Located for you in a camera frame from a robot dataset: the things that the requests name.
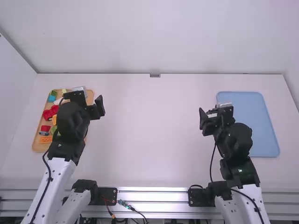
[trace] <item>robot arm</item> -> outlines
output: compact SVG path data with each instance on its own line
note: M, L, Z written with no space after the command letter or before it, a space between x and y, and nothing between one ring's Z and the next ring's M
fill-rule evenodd
M222 157L220 171L224 181L211 182L201 189L204 199L215 204L227 224L270 224L260 180L249 157L252 130L235 123L232 104L216 105L205 113L201 108L200 130L204 136L213 135Z
M85 147L89 123L105 115L102 96L93 105L86 104L86 97L84 90L64 94L70 102L59 107L57 130L47 151L48 162L44 160L47 152L43 156L47 169L22 224L73 224L94 197L96 182L79 180L62 206L65 186Z

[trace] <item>toy block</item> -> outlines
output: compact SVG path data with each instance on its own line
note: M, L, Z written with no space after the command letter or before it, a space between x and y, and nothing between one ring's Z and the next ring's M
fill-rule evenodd
M43 131L40 131L39 134L40 134L40 135L44 135L44 136L48 136L50 133L49 133L49 132L43 132Z
M52 116L54 116L55 114L57 114L58 109L59 109L59 106L58 106L58 105L53 105L53 106L51 107L50 111L51 111Z
M49 95L48 97L48 103L53 103L56 100L56 96Z
M42 132L49 132L50 128L51 128L51 126L49 126L49 125L42 125L41 126L41 131Z
M53 126L51 129L50 129L50 132L52 135L54 135L54 132L57 130L57 126Z
M54 96L54 97L57 97L57 92L54 91L54 90L52 90L51 93L50 93L50 95L52 95L52 96Z
M43 118L46 121L52 120L52 113L51 113L51 111L50 110L44 110L43 111Z
M57 119L57 114L53 115L53 117L52 117L53 125L56 125L56 119Z
M51 143L51 142L52 142L52 136L42 136L39 139L40 144Z

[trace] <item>green toy block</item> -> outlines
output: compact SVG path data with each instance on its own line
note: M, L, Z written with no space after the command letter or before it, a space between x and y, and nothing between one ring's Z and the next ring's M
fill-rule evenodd
M57 126L53 126L51 129L50 129L50 132L52 135L54 135L54 132L56 131L57 129Z
M57 92L54 91L54 90L52 90L51 93L50 93L50 95L52 95L52 96L54 96L54 97L57 97Z

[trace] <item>blue toy block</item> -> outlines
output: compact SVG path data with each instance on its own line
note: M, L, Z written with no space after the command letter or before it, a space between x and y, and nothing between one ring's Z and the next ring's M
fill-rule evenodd
M48 136L50 133L49 132L39 132L40 135Z
M55 100L56 100L56 96L49 95L49 97L48 97L48 102L49 102L49 103L52 103L52 102L54 102Z

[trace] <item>red wire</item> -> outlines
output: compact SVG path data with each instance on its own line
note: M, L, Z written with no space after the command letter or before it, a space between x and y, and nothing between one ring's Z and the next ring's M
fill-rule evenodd
M102 199L103 199L105 202L117 203L116 200L113 202L113 201L110 201L110 200L108 200L108 199L106 199L106 198L104 198L104 197L102 197Z

